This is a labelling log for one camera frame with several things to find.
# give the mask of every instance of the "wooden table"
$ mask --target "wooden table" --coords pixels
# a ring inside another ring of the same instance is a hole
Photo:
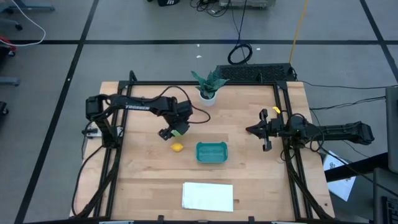
[[[104,82],[101,93],[116,93],[117,82]],[[134,86],[132,95],[147,98],[158,95],[166,86]],[[303,84],[288,83],[293,113],[302,113],[311,121]],[[198,90],[182,86],[192,103],[199,108]],[[170,89],[165,96],[178,101],[186,97],[178,89]],[[272,109],[275,99],[270,86],[225,86],[219,90],[216,104],[204,108],[211,114],[206,124],[192,124],[188,132],[164,141],[157,132],[166,128],[163,118],[152,113],[130,111],[127,118],[123,152],[113,202],[112,219],[156,220],[294,220],[292,199],[284,162],[280,159],[282,142],[271,138],[272,150],[262,151],[264,141],[245,131],[245,127],[259,122],[261,109],[268,109],[269,119],[276,117]],[[194,110],[190,121],[202,121],[206,115]],[[224,164],[200,164],[195,157],[197,142],[221,142],[228,145],[228,160]],[[170,146],[180,142],[181,152]],[[85,158],[101,145],[101,139],[87,143]],[[81,211],[98,187],[103,165],[103,149],[86,165],[80,178],[75,199]],[[302,161],[308,189],[325,211],[334,217],[333,207],[320,156],[302,149]],[[234,212],[208,212],[182,208],[184,182],[233,184]],[[301,216],[305,216],[301,191],[297,188]],[[105,193],[101,213],[104,214],[108,193]]]

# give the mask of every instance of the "electronic device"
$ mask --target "electronic device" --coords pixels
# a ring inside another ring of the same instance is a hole
[[[231,81],[275,82],[295,81],[295,74],[289,63],[267,63],[254,65],[220,65],[220,76]]]
[[[260,7],[265,8],[265,7],[271,7],[275,4],[276,0],[247,0],[248,2],[246,3],[248,6],[252,7]],[[244,6],[245,0],[220,0],[219,4],[221,7],[226,7],[229,3],[231,3],[233,6]]]
[[[398,199],[381,197],[383,206],[383,223],[398,224]]]

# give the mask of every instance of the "paper sheet on floor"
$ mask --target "paper sheet on floor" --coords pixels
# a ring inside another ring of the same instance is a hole
[[[329,153],[338,157],[332,151],[329,151]],[[327,155],[325,160],[323,161],[323,170],[326,171],[328,169],[332,169],[342,165],[343,165],[342,162],[340,162],[333,156]],[[344,201],[348,201],[349,194],[351,193],[351,189],[353,188],[354,182],[355,182],[355,177],[343,180],[337,180],[329,182],[328,188],[333,194],[337,195],[339,198],[343,199]]]
[[[186,182],[182,187],[182,207],[219,212],[234,211],[233,186]]]

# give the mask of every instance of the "yellow cable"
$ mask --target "yellow cable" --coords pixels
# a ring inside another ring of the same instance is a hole
[[[294,48],[295,48],[295,46],[296,46],[297,37],[299,36],[299,31],[300,31],[300,28],[301,28],[301,23],[303,22],[305,10],[307,9],[307,4],[308,4],[308,0],[305,0],[304,9],[303,9],[303,11],[301,12],[301,17],[300,17],[300,20],[299,20],[299,22],[298,22],[298,26],[297,26],[297,29],[296,29],[296,34],[294,35],[292,50],[290,51],[290,59],[289,59],[289,63],[290,63],[290,64],[292,64]]]

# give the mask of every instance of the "teal bowl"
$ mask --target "teal bowl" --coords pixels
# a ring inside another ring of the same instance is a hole
[[[201,163],[223,163],[228,158],[228,147],[225,142],[197,144],[197,160]]]

